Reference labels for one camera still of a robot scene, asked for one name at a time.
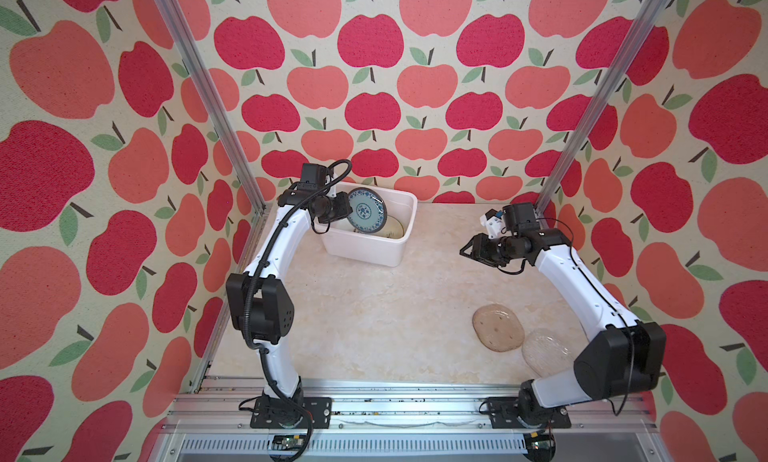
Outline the brown glass plate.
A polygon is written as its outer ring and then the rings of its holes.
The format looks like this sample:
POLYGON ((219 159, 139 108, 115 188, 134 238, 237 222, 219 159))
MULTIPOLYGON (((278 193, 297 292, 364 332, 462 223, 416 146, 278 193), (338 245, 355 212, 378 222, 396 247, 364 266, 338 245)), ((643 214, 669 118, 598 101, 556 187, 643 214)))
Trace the brown glass plate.
POLYGON ((472 316, 472 325, 481 344, 494 352, 516 350, 525 340, 525 329, 520 320, 511 309, 501 304, 478 308, 472 316))

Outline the blue patterned plate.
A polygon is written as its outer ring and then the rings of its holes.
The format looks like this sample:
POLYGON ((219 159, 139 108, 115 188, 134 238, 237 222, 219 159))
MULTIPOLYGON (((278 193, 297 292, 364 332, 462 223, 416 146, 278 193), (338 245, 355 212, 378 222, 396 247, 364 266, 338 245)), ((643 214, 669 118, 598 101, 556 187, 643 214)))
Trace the blue patterned plate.
POLYGON ((351 212, 347 216, 353 228, 372 234, 384 228, 388 212, 384 199, 374 190, 358 187, 348 193, 351 212))

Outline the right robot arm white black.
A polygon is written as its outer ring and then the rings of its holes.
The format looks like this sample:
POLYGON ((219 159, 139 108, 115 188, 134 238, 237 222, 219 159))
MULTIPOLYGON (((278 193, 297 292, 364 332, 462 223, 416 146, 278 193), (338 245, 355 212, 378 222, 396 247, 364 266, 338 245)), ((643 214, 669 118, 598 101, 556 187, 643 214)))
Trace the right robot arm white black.
POLYGON ((558 229, 507 232, 470 239, 459 253, 503 270, 513 260, 530 265, 559 291, 588 339, 572 367, 526 382, 520 397, 531 409, 553 409, 623 397, 657 387, 666 334, 624 307, 587 269, 558 229))

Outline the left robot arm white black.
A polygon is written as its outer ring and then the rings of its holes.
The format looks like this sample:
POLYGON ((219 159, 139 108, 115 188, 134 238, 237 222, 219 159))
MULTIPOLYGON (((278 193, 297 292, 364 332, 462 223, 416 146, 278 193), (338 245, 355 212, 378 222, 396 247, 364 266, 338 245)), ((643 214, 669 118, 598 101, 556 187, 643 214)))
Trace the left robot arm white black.
POLYGON ((287 349, 296 311, 283 277, 314 222, 329 225, 351 212, 349 195, 344 191, 286 190, 279 198, 276 220, 254 260, 244 271, 228 276, 232 325, 246 346, 258 353, 269 397, 293 399, 300 391, 300 376, 287 349))

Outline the cream plate with plant drawing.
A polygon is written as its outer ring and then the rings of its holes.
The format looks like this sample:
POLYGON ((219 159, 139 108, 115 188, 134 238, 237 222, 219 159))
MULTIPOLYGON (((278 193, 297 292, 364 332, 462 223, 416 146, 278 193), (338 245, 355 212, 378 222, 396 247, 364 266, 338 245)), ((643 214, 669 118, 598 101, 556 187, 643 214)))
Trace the cream plate with plant drawing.
POLYGON ((390 238, 390 239, 399 239, 402 238, 405 234, 405 227, 403 224, 395 217, 388 216, 386 218, 386 222, 384 223, 384 226, 376 232, 377 236, 390 238))

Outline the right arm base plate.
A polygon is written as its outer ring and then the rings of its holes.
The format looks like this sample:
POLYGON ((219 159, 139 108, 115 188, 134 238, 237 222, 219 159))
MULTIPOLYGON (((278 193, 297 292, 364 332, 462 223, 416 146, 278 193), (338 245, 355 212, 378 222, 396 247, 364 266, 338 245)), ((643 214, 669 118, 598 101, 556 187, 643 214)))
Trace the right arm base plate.
POLYGON ((487 416, 493 429, 569 429, 570 417, 564 407, 541 408, 517 397, 489 397, 478 408, 487 416))

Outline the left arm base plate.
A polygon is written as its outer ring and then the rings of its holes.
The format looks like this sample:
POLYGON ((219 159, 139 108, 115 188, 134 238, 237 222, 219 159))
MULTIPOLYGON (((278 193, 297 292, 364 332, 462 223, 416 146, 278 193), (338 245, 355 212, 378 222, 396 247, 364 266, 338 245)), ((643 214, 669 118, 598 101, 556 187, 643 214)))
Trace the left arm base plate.
POLYGON ((304 397, 302 409, 278 398, 261 395, 256 398, 250 420, 253 429, 328 429, 333 399, 330 397, 304 397))

